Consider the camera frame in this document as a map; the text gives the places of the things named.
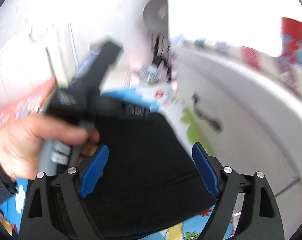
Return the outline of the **person left hand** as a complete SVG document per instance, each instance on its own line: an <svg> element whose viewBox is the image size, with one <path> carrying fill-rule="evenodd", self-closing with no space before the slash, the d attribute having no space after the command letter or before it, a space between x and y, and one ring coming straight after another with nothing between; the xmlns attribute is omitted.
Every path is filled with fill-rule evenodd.
<svg viewBox="0 0 302 240"><path fill-rule="evenodd" d="M34 180L39 154L45 140L58 140L67 145L84 145L79 164L98 149L100 134L96 129L74 126L48 115L33 114L5 124L0 129L0 169L11 180Z"/></svg>

